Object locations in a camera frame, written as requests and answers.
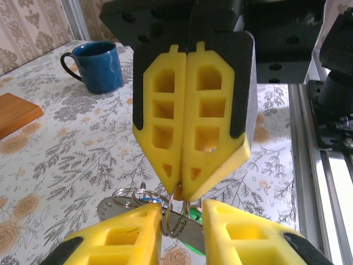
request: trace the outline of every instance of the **wooden board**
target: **wooden board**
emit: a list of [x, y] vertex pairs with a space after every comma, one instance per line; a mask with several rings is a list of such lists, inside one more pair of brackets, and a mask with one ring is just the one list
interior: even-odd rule
[[0, 96], [0, 140], [43, 115], [41, 108], [10, 93]]

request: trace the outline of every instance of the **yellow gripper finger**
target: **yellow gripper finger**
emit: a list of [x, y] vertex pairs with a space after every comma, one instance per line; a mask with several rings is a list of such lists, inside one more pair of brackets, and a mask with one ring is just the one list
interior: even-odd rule
[[156, 265], [162, 208], [150, 203], [68, 236], [41, 265]]
[[[203, 41], [188, 54], [172, 45], [144, 72], [143, 128], [134, 125], [133, 133], [166, 191], [171, 194], [181, 183], [176, 200], [198, 200], [249, 159], [257, 97], [252, 95], [251, 104], [243, 100], [241, 114], [251, 115], [253, 126], [247, 131], [247, 120], [242, 133], [232, 137], [237, 78], [217, 52], [205, 50]], [[242, 90], [248, 95], [249, 87]]]
[[207, 265], [307, 265], [283, 234], [303, 236], [281, 224], [215, 200], [203, 201], [202, 222]]

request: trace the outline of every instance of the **orange flower print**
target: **orange flower print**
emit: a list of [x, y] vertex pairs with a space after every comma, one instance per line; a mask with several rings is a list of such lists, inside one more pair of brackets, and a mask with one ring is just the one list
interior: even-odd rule
[[15, 224], [4, 222], [0, 224], [0, 256], [4, 255], [15, 245], [19, 237], [19, 230]]
[[260, 125], [262, 123], [264, 123], [264, 117], [258, 114], [258, 117], [256, 118], [256, 125]]
[[8, 198], [5, 195], [0, 196], [0, 209], [3, 208], [3, 206], [5, 206], [7, 200]]
[[262, 143], [268, 142], [270, 139], [269, 131], [262, 127], [255, 128], [254, 142]]
[[260, 188], [258, 190], [263, 190], [266, 195], [269, 195], [268, 189], [271, 189], [271, 185], [268, 184], [266, 181], [260, 182]]
[[27, 145], [28, 141], [29, 138], [24, 134], [12, 137], [1, 144], [0, 153], [4, 155], [17, 153]]
[[22, 169], [22, 167], [20, 167], [16, 173], [12, 173], [9, 176], [15, 176], [16, 179], [18, 179], [18, 177], [21, 177], [25, 174], [26, 172]]
[[89, 120], [90, 120], [90, 117], [84, 117], [81, 121], [81, 123], [86, 123], [86, 125], [87, 125], [87, 122], [89, 122]]
[[95, 111], [94, 111], [94, 114], [95, 115], [98, 115], [98, 114], [100, 114], [101, 113], [101, 109], [96, 109]]
[[86, 148], [87, 146], [91, 146], [93, 142], [91, 140], [87, 140], [85, 142], [82, 142], [82, 144], [84, 145], [84, 148]]
[[126, 100], [126, 103], [129, 104], [129, 105], [132, 105], [133, 104], [133, 99], [132, 98], [128, 98]]
[[124, 156], [126, 156], [129, 152], [127, 150], [121, 150], [120, 154], [121, 154], [121, 159], [124, 160]]
[[1, 83], [6, 84], [8, 82], [11, 82], [14, 78], [12, 76], [6, 77], [1, 80]]
[[31, 135], [31, 134], [35, 133], [40, 128], [40, 126], [41, 126], [41, 124], [38, 122], [29, 124], [25, 128], [22, 129], [22, 133], [24, 135]]
[[163, 265], [191, 265], [190, 253], [180, 246], [167, 248], [168, 252], [161, 258]]
[[65, 128], [60, 128], [59, 132], [58, 132], [58, 136], [59, 137], [63, 137], [67, 134], [67, 131]]
[[13, 213], [20, 220], [27, 217], [32, 213], [38, 206], [38, 199], [35, 196], [28, 196], [18, 201], [15, 206]]

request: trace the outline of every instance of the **tablecloth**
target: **tablecloth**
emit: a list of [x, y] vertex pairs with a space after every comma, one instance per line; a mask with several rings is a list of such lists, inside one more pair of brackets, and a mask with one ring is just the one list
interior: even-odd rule
[[[0, 141], [0, 264], [39, 264], [67, 235], [96, 224], [98, 203], [123, 187], [165, 190], [132, 134], [132, 55], [117, 44], [124, 85], [93, 95], [60, 56], [74, 41], [0, 77], [44, 115]], [[69, 67], [77, 72], [73, 60]], [[251, 159], [205, 198], [297, 228], [287, 86], [258, 85]], [[205, 264], [164, 238], [161, 264]]]

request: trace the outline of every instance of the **wallpaper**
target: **wallpaper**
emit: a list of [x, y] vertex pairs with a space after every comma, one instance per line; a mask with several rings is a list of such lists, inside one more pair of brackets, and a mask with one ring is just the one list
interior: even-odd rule
[[0, 0], [0, 75], [70, 40], [60, 0]]
[[99, 14], [105, 2], [112, 0], [79, 0], [91, 40], [117, 41], [116, 37], [100, 21]]

